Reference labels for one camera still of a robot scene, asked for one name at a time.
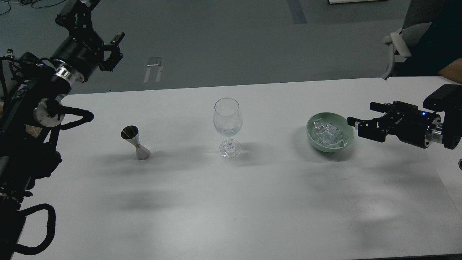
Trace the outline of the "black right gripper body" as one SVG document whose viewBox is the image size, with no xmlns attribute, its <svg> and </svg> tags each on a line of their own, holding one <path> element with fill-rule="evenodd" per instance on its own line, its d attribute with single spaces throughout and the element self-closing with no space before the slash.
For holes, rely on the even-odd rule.
<svg viewBox="0 0 462 260">
<path fill-rule="evenodd" d="M 388 135 L 395 135 L 403 143 L 429 147 L 432 131 L 441 123 L 439 114 L 419 110 L 417 106 L 404 102 L 388 103 L 386 106 L 388 110 L 380 117 L 379 128 Z"/>
</svg>

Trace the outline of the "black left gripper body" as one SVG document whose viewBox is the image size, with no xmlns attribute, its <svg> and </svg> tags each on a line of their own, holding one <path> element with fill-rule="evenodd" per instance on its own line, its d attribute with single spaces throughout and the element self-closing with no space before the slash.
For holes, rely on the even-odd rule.
<svg viewBox="0 0 462 260">
<path fill-rule="evenodd" d="M 93 29 L 74 29 L 51 56 L 53 64 L 65 63 L 81 73 L 81 82 L 90 78 L 104 59 L 103 40 Z"/>
</svg>

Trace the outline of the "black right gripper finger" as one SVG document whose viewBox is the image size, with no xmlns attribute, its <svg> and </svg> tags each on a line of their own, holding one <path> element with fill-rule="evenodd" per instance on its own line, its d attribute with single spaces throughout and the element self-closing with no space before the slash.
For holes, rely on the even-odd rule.
<svg viewBox="0 0 462 260">
<path fill-rule="evenodd" d="M 385 114 L 400 114 L 400 110 L 396 103 L 377 103 L 371 102 L 370 103 L 370 110 L 385 113 Z"/>
<path fill-rule="evenodd" d="M 348 117 L 348 125 L 356 129 L 359 137 L 384 143 L 386 141 L 387 131 L 385 128 L 379 127 L 380 122 L 381 117 L 375 117 L 371 120 L 360 120 L 356 117 Z"/>
</svg>

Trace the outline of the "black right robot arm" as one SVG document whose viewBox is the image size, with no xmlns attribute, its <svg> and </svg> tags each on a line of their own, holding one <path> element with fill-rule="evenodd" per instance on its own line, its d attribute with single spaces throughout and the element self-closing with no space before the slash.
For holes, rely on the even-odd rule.
<svg viewBox="0 0 462 260">
<path fill-rule="evenodd" d="M 458 84 L 444 84 L 427 96 L 423 110 L 401 101 L 370 103 L 370 109 L 381 117 L 360 120 L 348 117 L 348 125 L 361 138 L 384 143 L 388 135 L 401 142 L 426 149 L 439 143 L 453 150 L 462 136 L 462 88 Z"/>
</svg>

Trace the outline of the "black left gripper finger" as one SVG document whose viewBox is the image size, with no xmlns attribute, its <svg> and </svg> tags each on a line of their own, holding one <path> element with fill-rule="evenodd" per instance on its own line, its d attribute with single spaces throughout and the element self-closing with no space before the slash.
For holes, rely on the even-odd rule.
<svg viewBox="0 0 462 260">
<path fill-rule="evenodd" d="M 104 44 L 98 49 L 98 66 L 101 71 L 112 72 L 122 60 L 123 54 L 119 45 L 124 37 L 124 32 L 117 32 L 109 44 Z"/>
<path fill-rule="evenodd" d="M 55 22 L 68 30 L 70 38 L 100 38 L 91 21 L 91 12 L 99 3 L 99 0 L 68 0 Z"/>
</svg>

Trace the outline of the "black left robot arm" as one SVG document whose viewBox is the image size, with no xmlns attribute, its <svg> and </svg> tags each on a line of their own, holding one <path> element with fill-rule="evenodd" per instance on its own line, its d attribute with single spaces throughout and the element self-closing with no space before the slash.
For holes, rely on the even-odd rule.
<svg viewBox="0 0 462 260">
<path fill-rule="evenodd" d="M 13 50 L 1 57 L 1 71 L 8 68 L 14 84 L 9 87 L 1 73 L 1 259 L 15 253 L 38 255 L 47 249 L 56 233 L 56 211 L 43 203 L 21 209 L 32 196 L 37 179 L 48 178 L 62 162 L 56 150 L 61 131 L 89 123 L 90 111 L 66 107 L 61 99 L 75 82 L 88 81 L 96 69 L 111 72 L 123 58 L 123 32 L 104 43 L 93 29 L 91 12 L 98 0 L 68 0 L 56 17 L 56 24 L 68 30 L 68 37 L 51 58 Z M 48 214 L 46 235 L 38 246 L 19 243 L 29 215 Z"/>
</svg>

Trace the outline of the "person forearm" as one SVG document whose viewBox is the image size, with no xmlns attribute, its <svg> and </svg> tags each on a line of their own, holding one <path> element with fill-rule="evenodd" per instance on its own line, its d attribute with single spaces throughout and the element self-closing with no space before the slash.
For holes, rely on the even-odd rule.
<svg viewBox="0 0 462 260">
<path fill-rule="evenodd" d="M 437 75 L 461 84 L 462 58 L 458 58 L 455 61 L 451 62 L 449 65 L 445 66 L 443 69 L 437 72 Z"/>
</svg>

